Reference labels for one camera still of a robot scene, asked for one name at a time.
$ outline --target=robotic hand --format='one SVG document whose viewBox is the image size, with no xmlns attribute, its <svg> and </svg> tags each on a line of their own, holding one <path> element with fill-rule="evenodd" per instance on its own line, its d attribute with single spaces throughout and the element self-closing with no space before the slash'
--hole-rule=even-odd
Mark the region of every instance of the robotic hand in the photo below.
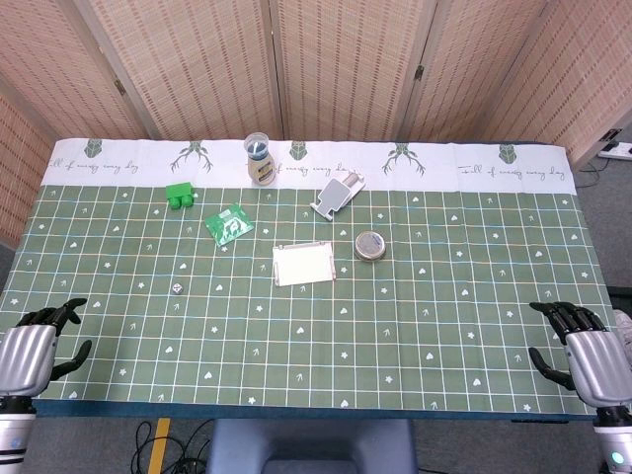
<svg viewBox="0 0 632 474">
<path fill-rule="evenodd" d="M 611 473 L 632 473 L 632 370 L 616 335 L 586 308 L 571 303 L 531 303 L 546 316 L 565 346 L 571 373 L 552 369 L 539 350 L 529 348 L 535 368 L 547 379 L 596 408 L 592 423 Z"/>
<path fill-rule="evenodd" d="M 0 344 L 0 474 L 20 471 L 36 418 L 32 398 L 88 357 L 91 341 L 84 342 L 72 360 L 53 366 L 61 330 L 68 320 L 81 323 L 74 310 L 86 301 L 75 298 L 60 308 L 25 314 Z"/>
</svg>

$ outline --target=jar lid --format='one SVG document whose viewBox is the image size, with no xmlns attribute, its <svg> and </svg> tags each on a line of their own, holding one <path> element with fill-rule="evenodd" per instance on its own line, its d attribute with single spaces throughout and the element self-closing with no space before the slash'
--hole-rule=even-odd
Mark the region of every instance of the jar lid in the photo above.
<svg viewBox="0 0 632 474">
<path fill-rule="evenodd" d="M 377 232 L 366 230 L 355 238 L 355 254 L 362 260 L 374 261 L 384 257 L 386 244 Z"/>
</svg>

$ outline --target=yellow floor tape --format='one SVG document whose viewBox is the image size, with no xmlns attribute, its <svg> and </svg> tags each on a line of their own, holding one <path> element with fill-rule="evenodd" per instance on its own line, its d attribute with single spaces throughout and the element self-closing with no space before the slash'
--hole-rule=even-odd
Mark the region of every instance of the yellow floor tape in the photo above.
<svg viewBox="0 0 632 474">
<path fill-rule="evenodd" d="M 171 420 L 169 418 L 158 419 L 158 425 L 156 426 L 156 437 L 162 437 L 169 434 L 169 424 Z M 151 449 L 151 459 L 149 461 L 148 474 L 160 474 L 162 470 L 162 461 L 165 457 L 165 448 L 167 447 L 166 439 L 157 439 L 154 441 L 154 447 Z"/>
</svg>

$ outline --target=green toy block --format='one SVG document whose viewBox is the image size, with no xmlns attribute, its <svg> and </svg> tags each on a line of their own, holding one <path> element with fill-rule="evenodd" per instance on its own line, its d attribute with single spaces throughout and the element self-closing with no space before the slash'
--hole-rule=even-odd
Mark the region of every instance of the green toy block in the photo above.
<svg viewBox="0 0 632 474">
<path fill-rule="evenodd" d="M 170 185 L 166 188 L 166 191 L 167 202 L 172 209 L 177 210 L 181 205 L 184 207 L 191 207 L 194 205 L 194 195 L 191 183 Z"/>
</svg>

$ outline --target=white border strip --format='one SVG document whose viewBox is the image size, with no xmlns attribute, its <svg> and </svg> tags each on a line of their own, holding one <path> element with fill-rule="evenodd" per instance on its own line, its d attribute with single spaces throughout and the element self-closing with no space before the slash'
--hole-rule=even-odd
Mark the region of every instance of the white border strip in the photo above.
<svg viewBox="0 0 632 474">
<path fill-rule="evenodd" d="M 88 158 L 86 138 L 60 140 L 42 183 L 154 188 L 189 181 L 197 188 L 256 186 L 248 176 L 241 140 L 204 140 L 209 169 L 204 168 L 206 158 L 195 151 L 185 157 L 193 143 L 102 140 L 102 151 Z M 331 177 L 353 170 L 364 175 L 365 188 L 373 191 L 575 194 L 566 152 L 559 146 L 514 145 L 516 158 L 508 164 L 500 157 L 500 145 L 410 143 L 398 148 L 395 143 L 308 141 L 307 155 L 295 160 L 289 154 L 291 143 L 270 143 L 277 168 L 272 188 L 318 190 Z"/>
</svg>

